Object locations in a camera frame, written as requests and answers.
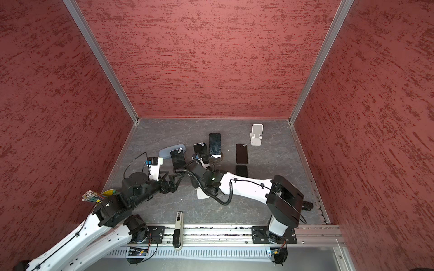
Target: metal bracket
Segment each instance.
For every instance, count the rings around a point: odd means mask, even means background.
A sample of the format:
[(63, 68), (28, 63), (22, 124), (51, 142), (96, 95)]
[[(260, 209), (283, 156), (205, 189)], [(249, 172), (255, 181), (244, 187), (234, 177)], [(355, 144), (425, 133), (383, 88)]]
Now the metal bracket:
[(165, 226), (148, 226), (152, 239), (157, 241), (158, 244), (163, 242)]
[[(252, 227), (252, 240), (254, 244), (270, 244), (266, 234), (266, 226), (253, 226)], [(294, 228), (288, 228), (285, 232), (286, 242), (289, 245), (297, 244), (297, 237)]]

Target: smartphone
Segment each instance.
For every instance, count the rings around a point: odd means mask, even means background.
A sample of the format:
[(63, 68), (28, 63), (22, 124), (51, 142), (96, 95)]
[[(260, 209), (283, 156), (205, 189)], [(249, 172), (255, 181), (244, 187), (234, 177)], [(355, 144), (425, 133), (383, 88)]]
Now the smartphone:
[(247, 166), (235, 166), (235, 175), (248, 178), (249, 175), (247, 174)]
[(221, 157), (221, 134), (210, 133), (210, 156), (214, 158)]
[(247, 144), (240, 143), (236, 145), (237, 151), (237, 164), (247, 164), (249, 162), (247, 158)]
[(208, 149), (206, 143), (195, 144), (193, 145), (193, 148), (195, 153), (199, 153), (205, 165), (210, 163), (208, 159)]
[(173, 170), (177, 170), (185, 166), (184, 151), (182, 148), (171, 151), (170, 156), (172, 157)]

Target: red textured wall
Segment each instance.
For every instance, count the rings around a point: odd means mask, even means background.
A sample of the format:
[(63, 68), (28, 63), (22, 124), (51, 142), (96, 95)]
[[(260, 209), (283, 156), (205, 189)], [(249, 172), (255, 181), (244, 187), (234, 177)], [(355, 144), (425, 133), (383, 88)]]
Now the red textured wall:
[(0, 270), (90, 212), (132, 121), (61, 0), (0, 3)]
[(434, 268), (433, 11), (356, 0), (296, 120), (358, 270)]
[(77, 0), (139, 117), (288, 118), (340, 0)]

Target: metal corner post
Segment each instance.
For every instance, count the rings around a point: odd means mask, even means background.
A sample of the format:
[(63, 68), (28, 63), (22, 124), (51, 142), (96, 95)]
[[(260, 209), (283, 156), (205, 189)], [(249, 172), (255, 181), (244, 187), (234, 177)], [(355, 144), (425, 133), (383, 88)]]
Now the metal corner post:
[(289, 117), (289, 122), (295, 124), (296, 118), (300, 113), (300, 110), (304, 104), (304, 101), (307, 98), (307, 95), (310, 92), (310, 89), (315, 82), (316, 77), (318, 76), (319, 71), (327, 58), (327, 55), (336, 39), (336, 36), (341, 29), (342, 24), (344, 23), (345, 18), (347, 17), (348, 11), (352, 5), (354, 0), (342, 0), (339, 4), (338, 10), (336, 11), (335, 18), (333, 18), (332, 24), (330, 25), (329, 31), (325, 36), (324, 42), (322, 43), (321, 49), (319, 50), (318, 56), (316, 57), (315, 63), (313, 63), (312, 70), (306, 80), (306, 84), (301, 90), (300, 96), (297, 100), (297, 103), (294, 107), (294, 110)]
[(138, 115), (135, 112), (130, 100), (128, 99), (128, 96), (125, 94), (125, 91), (118, 78), (116, 77), (115, 72), (110, 66), (109, 61), (105, 57), (104, 53), (101, 50), (101, 47), (96, 41), (95, 36), (90, 30), (90, 27), (87, 24), (86, 19), (84, 18), (79, 6), (77, 5), (77, 2), (75, 0), (63, 0), (63, 2), (66, 5), (66, 8), (68, 9), (72, 18), (74, 19), (75, 23), (77, 24), (78, 28), (80, 29), (85, 40), (87, 41), (90, 49), (94, 53), (99, 64), (101, 65), (102, 69), (104, 70), (105, 74), (107, 75), (107, 78), (109, 79), (110, 83), (112, 84), (113, 88), (121, 99), (122, 104), (125, 106), (125, 109), (130, 114), (131, 119), (134, 123), (137, 123)]

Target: table surface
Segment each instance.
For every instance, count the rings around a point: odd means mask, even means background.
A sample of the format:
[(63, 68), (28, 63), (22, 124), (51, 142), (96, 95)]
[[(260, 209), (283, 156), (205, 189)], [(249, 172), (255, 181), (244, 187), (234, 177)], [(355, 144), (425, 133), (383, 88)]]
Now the table surface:
[[(263, 124), (262, 145), (250, 144), (250, 132), (253, 124)], [(175, 120), (141, 119), (115, 178), (107, 182), (105, 189), (119, 189), (122, 175), (128, 164), (139, 154), (157, 157), (158, 152), (169, 146), (184, 144), (185, 159), (192, 158), (193, 144), (206, 142), (209, 133), (221, 133), (221, 149), (224, 158), (215, 164), (216, 169), (235, 174), (237, 143), (247, 143), (248, 174), (254, 179), (272, 179), (281, 175), (295, 185), (303, 194), (304, 200), (315, 204), (311, 184), (297, 153), (289, 125), (284, 120)], [(127, 170), (126, 176), (141, 171), (146, 156), (138, 158)], [(173, 173), (172, 161), (164, 159), (160, 171)], [(219, 197), (226, 201), (227, 196)], [(196, 190), (189, 179), (182, 180), (175, 193), (157, 194), (150, 201), (139, 205), (133, 214), (139, 214), (147, 223), (174, 223), (176, 212), (184, 212), (184, 223), (207, 224), (266, 224), (271, 212), (268, 207), (256, 200), (233, 196), (228, 206), (217, 203), (214, 199), (197, 199)], [(310, 212), (302, 211), (308, 224), (323, 224), (317, 207)]]

